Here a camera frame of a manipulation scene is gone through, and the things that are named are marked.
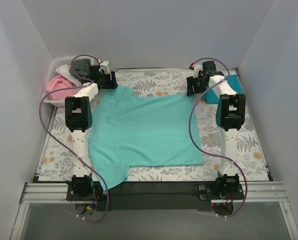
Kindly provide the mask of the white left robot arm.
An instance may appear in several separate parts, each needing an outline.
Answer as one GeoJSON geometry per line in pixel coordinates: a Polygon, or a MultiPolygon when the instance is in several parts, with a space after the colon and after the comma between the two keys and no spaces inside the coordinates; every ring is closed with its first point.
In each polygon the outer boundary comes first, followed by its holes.
{"type": "Polygon", "coordinates": [[[91,81],[74,95],[65,99],[65,123],[68,127],[76,158],[73,160],[71,178],[72,192],[84,200],[91,199],[94,194],[93,178],[96,174],[90,169],[92,163],[88,153],[88,138],[92,130],[91,100],[100,90],[118,87],[115,73],[109,69],[109,62],[103,61],[90,66],[91,81]]]}

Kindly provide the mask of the mint green t shirt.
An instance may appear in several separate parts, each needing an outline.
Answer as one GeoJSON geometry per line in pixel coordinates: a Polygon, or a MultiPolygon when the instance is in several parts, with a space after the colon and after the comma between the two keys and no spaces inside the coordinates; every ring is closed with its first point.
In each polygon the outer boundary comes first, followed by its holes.
{"type": "Polygon", "coordinates": [[[108,90],[92,113],[88,140],[101,186],[119,185],[131,167],[202,165],[193,105],[183,94],[135,96],[122,85],[108,90]]]}

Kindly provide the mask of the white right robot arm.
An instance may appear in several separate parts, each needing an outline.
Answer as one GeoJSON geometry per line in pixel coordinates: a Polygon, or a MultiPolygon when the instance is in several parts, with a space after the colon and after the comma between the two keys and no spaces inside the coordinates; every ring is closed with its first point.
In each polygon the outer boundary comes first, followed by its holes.
{"type": "Polygon", "coordinates": [[[187,78],[187,96],[201,93],[203,96],[213,91],[218,98],[216,125],[221,134],[221,154],[209,154],[221,159],[213,192],[222,195],[239,190],[239,168],[236,164],[237,140],[245,122],[246,96],[237,93],[229,85],[228,76],[218,70],[214,58],[205,58],[202,65],[193,62],[189,69],[193,75],[187,78]]]}

